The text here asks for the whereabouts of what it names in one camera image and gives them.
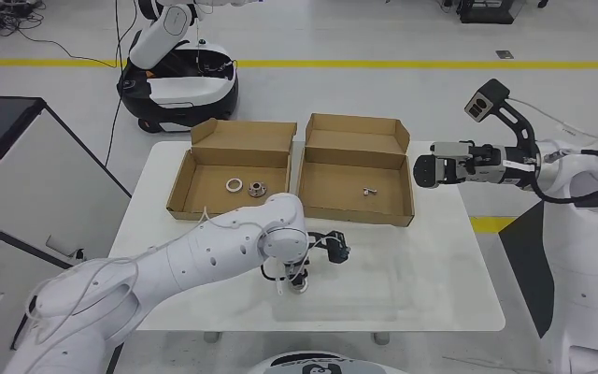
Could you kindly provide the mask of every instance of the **cardboard tray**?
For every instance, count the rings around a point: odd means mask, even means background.
[[[408,145],[398,120],[312,114],[297,189],[306,217],[409,226]]]
[[[241,207],[259,206],[272,194],[289,191],[292,137],[296,123],[208,120],[191,130],[192,146],[185,153],[166,209],[178,220],[197,221],[206,207],[218,215]],[[243,181],[232,194],[231,178]],[[266,184],[259,198],[248,194],[254,181]]]

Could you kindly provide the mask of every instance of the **metal part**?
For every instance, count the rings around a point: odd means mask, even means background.
[[[510,50],[497,50],[496,54],[498,55],[498,58],[500,58],[501,60],[515,59],[515,56],[513,56],[513,53],[511,53]]]
[[[249,195],[251,197],[262,197],[265,195],[266,191],[267,191],[267,186],[265,185],[265,183],[262,183],[260,181],[254,181],[249,185]]]
[[[368,196],[369,194],[377,194],[377,190],[372,190],[371,188],[363,187],[363,196]]]
[[[564,156],[575,154],[573,150],[558,150],[544,156],[544,162],[547,164],[555,163],[561,160]]]
[[[241,189],[243,188],[243,181],[240,180],[239,178],[230,178],[227,182],[226,182],[226,190],[229,193],[238,193],[239,191],[241,191]]]

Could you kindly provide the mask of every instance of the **black cable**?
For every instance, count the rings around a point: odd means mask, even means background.
[[[261,265],[261,266],[260,266],[260,270],[262,271],[262,275],[263,275],[263,277],[264,277],[264,278],[266,278],[267,280],[269,280],[269,281],[277,281],[277,279],[276,279],[276,278],[272,278],[272,277],[270,277],[269,275],[267,275],[267,274],[265,273],[265,270],[263,269],[263,265]],[[286,277],[280,277],[280,278],[278,278],[278,279],[279,279],[280,281],[284,281],[284,280],[286,280]]]
[[[122,40],[124,39],[125,36],[127,36],[127,34],[129,34],[129,31],[131,31],[131,29],[133,28],[133,26],[135,26],[135,23],[137,22],[137,2],[135,0],[133,0],[133,7],[135,8],[135,15],[133,17],[133,21],[131,22],[131,25],[129,26],[129,28],[119,38],[119,44],[117,45],[117,50],[116,50],[116,52],[114,54],[114,60],[118,59],[117,53],[118,53],[118,50],[119,50],[119,45],[121,44]]]
[[[22,36],[24,36],[25,38],[27,38],[27,39],[29,39],[31,41],[34,41],[34,42],[37,42],[37,43],[51,43],[51,44],[55,44],[58,47],[60,47],[62,50],[64,50],[64,52],[68,55],[68,57],[70,57],[72,59],[94,61],[96,63],[102,64],[102,65],[106,65],[108,67],[112,67],[112,68],[116,67],[115,65],[113,66],[113,65],[105,63],[104,61],[96,60],[96,59],[93,59],[91,57],[75,56],[75,55],[71,54],[68,50],[66,50],[66,48],[63,47],[60,43],[55,42],[53,40],[33,39],[32,37],[29,37],[26,34],[24,34],[23,31],[21,31],[21,28],[17,28],[16,31],[19,32]]]
[[[135,17],[137,14],[137,6],[135,5]],[[119,78],[119,104],[117,104],[116,106],[116,111],[114,112],[114,120],[112,121],[112,129],[110,131],[110,142],[108,144],[108,153],[106,155],[106,162],[104,163],[104,166],[107,168],[108,167],[108,161],[110,160],[110,153],[112,152],[112,142],[114,141],[114,129],[116,128],[116,120],[119,117],[119,109],[121,108],[121,103],[122,103],[122,88],[124,86],[124,81],[123,81],[123,76],[124,76],[124,68],[122,67],[122,48],[121,48],[121,29],[119,27],[119,0],[114,0],[114,21],[116,22],[116,40],[117,40],[117,46],[116,46],[116,50],[118,53],[118,63],[120,63],[121,66],[121,77]]]
[[[598,151],[596,150],[581,150],[581,154],[589,154],[592,156],[598,156]]]
[[[581,150],[581,154],[587,154],[592,156],[598,156],[598,151],[596,150]],[[582,196],[575,196],[575,197],[567,197],[567,198],[559,198],[559,197],[552,197],[544,194],[540,186],[538,185],[538,180],[535,176],[531,177],[530,185],[532,186],[532,190],[534,193],[542,200],[552,204],[575,204],[575,203],[583,203],[588,200],[592,200],[598,198],[598,191],[594,191],[591,194],[584,194]]]

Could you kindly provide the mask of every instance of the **cable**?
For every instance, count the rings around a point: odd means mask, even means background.
[[[507,100],[511,100],[511,101],[514,101],[514,102],[516,102],[516,103],[523,104],[524,106],[527,106],[527,107],[529,107],[529,108],[532,108],[532,109],[536,110],[537,112],[539,112],[539,113],[543,114],[544,116],[546,116],[546,117],[550,118],[550,119],[551,119],[551,120],[553,120],[554,122],[558,122],[558,123],[560,123],[560,124],[561,124],[562,126],[564,126],[565,128],[569,128],[569,129],[571,129],[571,130],[574,130],[574,131],[576,131],[576,132],[578,132],[578,133],[580,133],[580,134],[582,134],[582,135],[585,135],[586,137],[592,137],[592,138],[594,138],[594,139],[598,139],[598,137],[597,137],[596,135],[588,134],[588,133],[586,133],[586,132],[584,132],[584,131],[582,131],[582,130],[579,130],[579,129],[578,129],[577,127],[575,127],[574,125],[572,125],[572,124],[569,124],[569,123],[567,123],[567,122],[565,122],[565,121],[563,121],[563,120],[560,120],[560,119],[558,119],[558,118],[556,118],[556,117],[554,117],[554,116],[552,116],[552,115],[550,115],[550,114],[546,113],[544,110],[542,110],[542,109],[540,109],[540,108],[538,108],[538,107],[536,107],[536,106],[534,106],[534,105],[532,105],[532,104],[530,104],[530,103],[527,103],[527,102],[525,102],[525,101],[523,101],[523,100],[519,100],[518,98],[515,98],[515,97],[510,97],[510,96],[507,98]]]
[[[122,36],[119,38],[119,44],[117,44],[117,50],[114,53],[114,60],[116,61],[118,59],[117,53],[119,50],[119,45],[121,44],[122,40],[124,39],[125,36],[127,36],[127,34],[129,34],[129,31],[131,31],[131,29],[133,29],[133,26],[135,26],[135,23],[137,22],[137,2],[135,0],[133,0],[133,7],[135,8],[135,15],[133,17],[133,21],[131,22],[131,25],[127,28],[127,30],[124,32],[124,34],[122,34]]]
[[[269,275],[267,275],[267,274],[265,273],[265,270],[263,269],[263,264],[261,264],[261,265],[260,265],[260,270],[262,271],[262,276],[263,276],[264,278],[266,278],[267,280],[269,280],[269,281],[277,281],[277,279],[276,279],[276,278],[272,278],[272,277],[270,277]],[[287,279],[287,277],[280,277],[280,278],[278,278],[278,280],[279,280],[279,281],[284,281],[284,280],[286,280],[286,279]]]
[[[20,29],[33,29],[39,26],[44,17],[35,12],[36,8],[45,9],[46,5],[41,1],[33,5],[0,1],[0,31],[7,31],[7,34],[0,33],[0,36],[11,36]]]
[[[576,131],[579,131],[575,127],[573,127],[573,126],[565,123],[564,121],[559,120],[556,117],[553,117],[553,116],[547,114],[545,111],[541,110],[540,108],[537,108],[537,107],[533,106],[532,104],[526,103],[526,102],[524,102],[522,100],[515,99],[515,98],[512,98],[512,97],[509,97],[507,99],[515,101],[515,102],[518,102],[518,103],[522,103],[523,105],[526,105],[526,106],[528,106],[530,108],[533,108],[533,109],[537,110],[538,112],[540,112],[540,113],[544,114],[545,116],[551,118],[553,121],[556,121],[556,122],[562,124],[563,126],[570,127],[570,128],[572,128],[572,129],[574,129]],[[534,129],[529,124],[529,122],[527,122],[525,124],[525,130],[527,131],[529,142],[534,145],[533,148],[531,149],[531,151],[534,152],[534,153],[538,153],[538,148],[535,145]],[[588,136],[588,137],[595,137],[593,135],[584,133],[582,131],[579,131],[579,132],[581,134],[585,135],[585,136]],[[594,150],[584,150],[584,151],[588,152],[588,153],[585,153],[585,154],[594,154],[595,153]],[[598,191],[594,191],[591,194],[584,194],[582,196],[575,196],[575,197],[568,197],[568,198],[559,198],[559,197],[548,196],[547,194],[544,194],[544,192],[542,191],[542,189],[538,185],[538,180],[537,180],[535,174],[533,174],[532,177],[530,178],[530,186],[532,187],[532,190],[534,191],[534,193],[542,201],[546,201],[546,202],[552,203],[552,204],[560,204],[560,205],[561,204],[575,204],[575,203],[582,203],[582,202],[585,202],[585,201],[588,201],[588,200],[592,200],[592,199],[598,198]]]
[[[503,367],[503,366],[499,366],[499,365],[480,364],[480,363],[472,362],[472,361],[469,361],[469,360],[466,360],[466,359],[455,358],[455,357],[448,357],[448,356],[442,356],[442,358],[444,358],[446,360],[450,360],[450,361],[456,361],[456,362],[464,363],[464,364],[476,365],[476,366],[479,366],[479,367],[497,368],[497,369],[502,369],[502,370],[511,370],[511,371],[515,371],[515,372],[524,371],[524,372],[528,372],[528,373],[550,374],[547,371],[536,370],[536,369],[532,369],[532,368]]]
[[[137,5],[135,4],[135,18],[137,16]],[[115,62],[115,65],[118,64],[121,67],[121,76],[119,77],[119,104],[116,106],[116,111],[114,112],[114,120],[112,120],[112,128],[110,130],[110,142],[108,143],[108,152],[106,155],[106,161],[104,162],[104,167],[108,168],[108,161],[110,161],[110,153],[112,152],[112,143],[114,142],[114,130],[116,129],[116,120],[119,117],[119,109],[121,109],[122,103],[122,91],[124,87],[124,68],[122,67],[122,48],[121,48],[121,29],[119,27],[119,0],[114,0],[114,21],[116,23],[116,40],[117,46],[116,51],[118,53],[118,62]]]
[[[92,262],[101,262],[101,261],[106,261],[106,260],[91,260],[90,262],[85,262],[83,264],[79,264],[78,266],[75,266],[73,268],[71,268],[71,270],[75,270],[80,266],[83,265],[88,265],[89,263]],[[44,342],[46,342],[49,338],[51,338],[56,331],[58,331],[58,329],[60,329],[60,327],[62,327],[64,325],[64,323],[73,315],[73,312],[75,312],[75,310],[77,310],[78,305],[81,303],[81,300],[83,299],[83,297],[85,296],[85,294],[87,294],[87,292],[89,291],[89,288],[91,287],[91,285],[93,284],[93,280],[95,279],[95,277],[100,273],[100,271],[102,271],[106,266],[108,265],[112,265],[112,264],[116,264],[118,262],[124,262],[124,264],[133,264],[135,265],[135,275],[133,278],[133,284],[131,286],[129,286],[127,292],[125,293],[125,295],[122,297],[121,301],[119,303],[116,304],[116,306],[114,308],[112,308],[111,310],[109,310],[107,313],[105,313],[103,316],[96,318],[95,320],[91,321],[88,324],[84,324],[82,327],[79,327],[78,329],[76,329],[75,331],[65,335],[62,338],[59,338],[58,340],[54,341],[52,344],[50,344],[50,346],[48,348],[46,348],[44,350],[43,353],[41,353],[32,363],[31,365],[29,365],[29,367],[24,370],[24,373],[27,374],[31,371],[31,369],[33,369],[37,363],[46,355],[48,354],[49,351],[51,351],[54,347],[56,347],[58,344],[62,343],[63,341],[65,341],[66,339],[74,336],[75,334],[79,333],[80,331],[82,331],[83,329],[91,326],[92,324],[97,323],[98,321],[100,321],[101,319],[103,319],[104,317],[106,317],[108,314],[110,314],[112,311],[116,310],[116,308],[118,308],[127,298],[128,296],[131,294],[131,292],[133,291],[133,289],[135,288],[135,285],[137,284],[137,280],[139,278],[139,265],[137,264],[136,261],[130,259],[130,258],[113,258],[110,260],[107,260],[102,266],[98,267],[97,270],[95,270],[95,272],[93,273],[93,275],[90,277],[89,281],[87,282],[86,286],[83,288],[83,292],[81,293],[81,295],[79,296],[77,302],[75,303],[75,306],[70,310],[70,312],[65,316],[65,318],[57,325],[57,327],[55,327],[54,329],[52,329],[52,331],[42,340],[39,341],[39,336],[41,334],[41,330],[38,331],[37,335],[36,335],[36,344],[43,344]],[[38,322],[44,322],[45,320],[43,319],[39,319],[35,316],[33,316],[32,313],[29,312],[29,303],[31,302],[31,297],[33,294],[36,294],[37,291],[40,288],[40,285],[46,285],[47,283],[49,283],[50,281],[57,281],[60,278],[64,278],[65,277],[65,273],[58,275],[57,277],[54,277],[51,280],[44,280],[42,282],[40,282],[35,288],[34,290],[29,294],[29,296],[27,297],[27,304],[25,305],[25,314],[27,315],[27,317],[31,318],[34,321],[38,321]]]
[[[62,46],[60,43],[58,43],[58,42],[55,42],[55,41],[53,41],[53,40],[33,39],[32,37],[25,35],[25,34],[24,34],[22,31],[21,31],[21,27],[20,27],[20,28],[17,28],[17,29],[16,29],[16,31],[17,31],[17,32],[19,32],[19,33],[20,33],[22,36],[24,36],[25,38],[27,38],[27,39],[29,39],[29,40],[31,40],[31,41],[34,41],[34,42],[37,42],[37,43],[51,43],[51,44],[55,44],[55,45],[57,45],[58,47],[60,47],[60,48],[61,48],[61,49],[62,49],[62,50],[63,50],[63,51],[64,51],[64,52],[65,52],[65,53],[68,55],[68,57],[70,57],[70,58],[72,58],[72,59],[94,61],[94,62],[96,62],[96,63],[98,63],[98,64],[106,65],[106,66],[108,66],[108,67],[112,67],[112,68],[115,68],[115,67],[116,67],[116,66],[112,66],[112,65],[110,65],[110,64],[107,64],[107,63],[105,63],[104,61],[96,60],[96,59],[93,59],[93,58],[91,58],[91,57],[76,56],[76,55],[74,55],[74,54],[71,54],[71,53],[70,53],[68,50],[66,50],[66,48],[65,48],[65,47],[63,47],[63,46]]]

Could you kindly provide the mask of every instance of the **white mobile robot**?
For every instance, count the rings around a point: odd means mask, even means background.
[[[198,123],[228,120],[238,97],[236,66],[221,46],[183,40],[203,19],[201,5],[236,7],[262,0],[138,0],[152,20],[137,32],[117,90],[149,133],[189,131]]]

